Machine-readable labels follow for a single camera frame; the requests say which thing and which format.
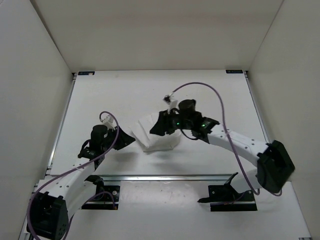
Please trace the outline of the blue label sticker right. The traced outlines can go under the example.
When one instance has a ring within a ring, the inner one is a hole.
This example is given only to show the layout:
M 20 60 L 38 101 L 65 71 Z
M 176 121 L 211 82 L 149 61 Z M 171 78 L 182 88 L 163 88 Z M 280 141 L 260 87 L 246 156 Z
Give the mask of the blue label sticker right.
M 241 69 L 226 69 L 225 72 L 227 74 L 243 74 Z

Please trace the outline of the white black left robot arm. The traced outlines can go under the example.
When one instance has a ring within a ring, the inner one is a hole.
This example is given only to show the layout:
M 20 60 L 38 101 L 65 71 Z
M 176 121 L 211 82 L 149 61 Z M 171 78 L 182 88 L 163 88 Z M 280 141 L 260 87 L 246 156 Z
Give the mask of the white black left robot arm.
M 33 194 L 27 209 L 27 231 L 37 240 L 65 239 L 74 214 L 88 200 L 106 195 L 103 179 L 94 173 L 107 152 L 133 142 L 135 138 L 119 126 L 95 125 L 71 169 L 48 180 Z

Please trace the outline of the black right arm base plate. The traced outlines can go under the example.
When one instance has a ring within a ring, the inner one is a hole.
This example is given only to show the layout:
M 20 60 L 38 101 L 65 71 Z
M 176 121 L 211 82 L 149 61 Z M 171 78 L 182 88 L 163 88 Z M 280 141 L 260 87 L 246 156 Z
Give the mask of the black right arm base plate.
M 209 185 L 208 196 L 200 198 L 200 204 L 209 204 L 211 212 L 255 212 L 258 210 L 251 190 L 236 192 L 231 181 L 238 173 L 233 173 L 223 185 Z

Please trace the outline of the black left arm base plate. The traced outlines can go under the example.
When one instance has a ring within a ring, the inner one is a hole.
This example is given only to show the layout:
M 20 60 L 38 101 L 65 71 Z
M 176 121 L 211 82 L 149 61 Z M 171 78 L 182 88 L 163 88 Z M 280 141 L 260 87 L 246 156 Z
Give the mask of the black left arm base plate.
M 85 202 L 82 210 L 118 210 L 121 191 L 119 184 L 105 183 L 97 175 L 90 175 L 85 181 L 95 186 L 95 195 Z

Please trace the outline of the blue label sticker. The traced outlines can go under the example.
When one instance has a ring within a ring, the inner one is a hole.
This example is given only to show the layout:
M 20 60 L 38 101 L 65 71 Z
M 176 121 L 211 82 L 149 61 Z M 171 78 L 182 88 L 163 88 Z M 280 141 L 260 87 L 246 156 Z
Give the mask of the blue label sticker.
M 225 72 L 227 74 L 243 74 L 241 69 L 226 69 Z
M 78 76 L 93 76 L 95 71 L 79 71 L 77 73 Z

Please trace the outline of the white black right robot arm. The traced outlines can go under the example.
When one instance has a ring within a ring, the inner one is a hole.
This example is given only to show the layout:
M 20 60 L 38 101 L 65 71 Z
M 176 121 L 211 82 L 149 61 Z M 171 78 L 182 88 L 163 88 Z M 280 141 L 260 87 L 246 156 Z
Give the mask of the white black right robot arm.
M 165 136 L 177 130 L 191 131 L 194 140 L 236 153 L 255 167 L 244 172 L 243 178 L 235 175 L 231 178 L 224 187 L 224 195 L 229 200 L 236 200 L 250 188 L 265 189 L 277 195 L 295 171 L 292 159 L 280 141 L 263 142 L 231 131 L 217 120 L 197 111 L 194 99 L 179 102 L 165 97 L 164 101 L 168 109 L 159 112 L 150 134 Z

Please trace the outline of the white pleated skirt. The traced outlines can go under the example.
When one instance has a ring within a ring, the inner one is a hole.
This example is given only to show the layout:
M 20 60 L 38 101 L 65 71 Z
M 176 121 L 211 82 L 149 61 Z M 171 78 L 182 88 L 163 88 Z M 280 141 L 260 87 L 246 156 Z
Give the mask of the white pleated skirt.
M 164 136 L 150 133 L 150 130 L 156 124 L 158 118 L 159 113 L 153 112 L 141 117 L 129 127 L 130 132 L 144 153 L 170 151 L 176 148 L 181 142 L 181 133 L 177 131 Z

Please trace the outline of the blue label sticker left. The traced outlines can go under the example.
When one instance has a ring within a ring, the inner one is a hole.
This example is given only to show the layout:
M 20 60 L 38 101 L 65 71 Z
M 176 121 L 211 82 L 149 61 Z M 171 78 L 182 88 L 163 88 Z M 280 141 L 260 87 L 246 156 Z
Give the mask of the blue label sticker left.
M 93 76 L 95 71 L 79 71 L 77 73 L 78 76 Z

